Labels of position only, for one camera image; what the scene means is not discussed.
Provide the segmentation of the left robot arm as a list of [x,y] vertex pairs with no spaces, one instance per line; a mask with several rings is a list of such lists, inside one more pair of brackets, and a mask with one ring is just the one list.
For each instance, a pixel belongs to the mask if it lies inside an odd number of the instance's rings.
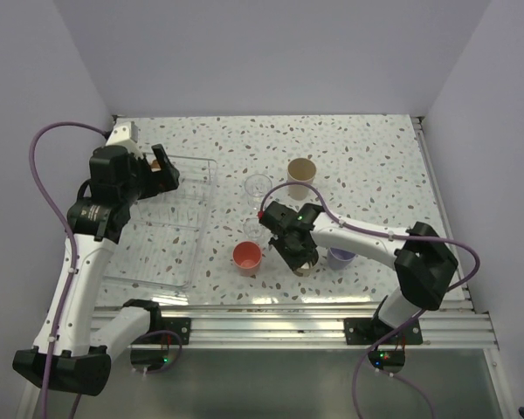
[[98,395],[113,361],[138,339],[151,343],[164,331],[161,308],[130,299],[106,326],[92,332],[95,299],[109,260],[138,200],[176,190],[180,173],[160,144],[149,162],[121,145],[106,145],[90,159],[90,196],[79,195],[68,210],[68,237],[52,306],[29,349],[16,351],[12,367],[45,389]]

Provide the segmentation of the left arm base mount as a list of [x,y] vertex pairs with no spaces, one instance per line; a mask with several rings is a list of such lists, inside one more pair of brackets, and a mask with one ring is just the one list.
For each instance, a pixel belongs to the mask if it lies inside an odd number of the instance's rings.
[[133,341],[133,344],[186,346],[190,342],[192,320],[188,317],[163,317],[156,326]]

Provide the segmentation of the steel cup brown base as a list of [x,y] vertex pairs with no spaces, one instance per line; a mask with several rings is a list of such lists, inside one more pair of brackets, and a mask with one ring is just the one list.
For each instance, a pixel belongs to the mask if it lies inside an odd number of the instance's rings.
[[298,277],[307,277],[314,270],[314,267],[318,264],[318,260],[310,260],[305,262],[302,266],[293,270],[293,274]]

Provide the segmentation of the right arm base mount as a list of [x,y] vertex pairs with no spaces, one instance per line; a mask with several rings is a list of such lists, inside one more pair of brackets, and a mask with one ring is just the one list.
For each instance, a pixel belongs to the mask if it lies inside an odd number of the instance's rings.
[[[349,346],[369,346],[393,330],[371,318],[346,318],[343,320],[343,332]],[[418,346],[424,343],[419,322],[405,327],[384,342],[384,345]]]

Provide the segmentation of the pink plastic cup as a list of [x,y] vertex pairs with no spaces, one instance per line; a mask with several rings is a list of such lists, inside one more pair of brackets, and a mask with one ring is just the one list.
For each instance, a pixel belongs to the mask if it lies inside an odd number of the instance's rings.
[[257,273],[262,262],[262,250],[252,241],[244,241],[235,246],[232,260],[241,276],[250,277]]

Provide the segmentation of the brown-band steel cup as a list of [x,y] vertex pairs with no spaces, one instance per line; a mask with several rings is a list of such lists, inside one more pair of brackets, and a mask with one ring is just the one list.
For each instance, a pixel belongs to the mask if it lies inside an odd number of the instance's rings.
[[160,170],[161,169],[161,166],[159,164],[159,162],[157,160],[153,160],[151,163],[150,163],[150,167],[153,169],[153,170]]

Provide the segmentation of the large clear plastic cup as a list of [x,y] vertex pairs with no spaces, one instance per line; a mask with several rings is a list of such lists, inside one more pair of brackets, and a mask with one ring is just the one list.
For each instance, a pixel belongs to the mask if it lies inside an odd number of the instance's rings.
[[248,204],[258,210],[263,198],[272,188],[272,180],[263,174],[250,175],[245,179],[244,189]]

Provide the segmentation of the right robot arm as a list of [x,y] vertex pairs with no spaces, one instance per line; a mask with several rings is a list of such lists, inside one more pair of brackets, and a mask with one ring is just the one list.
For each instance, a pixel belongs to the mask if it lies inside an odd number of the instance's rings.
[[296,274],[315,267],[319,248],[353,253],[392,269],[398,287],[381,301],[365,328],[385,343],[402,333],[410,317],[439,309],[459,265],[426,223],[389,230],[329,214],[320,205],[306,203],[295,211],[277,202],[259,212],[259,223],[271,232],[269,244]]

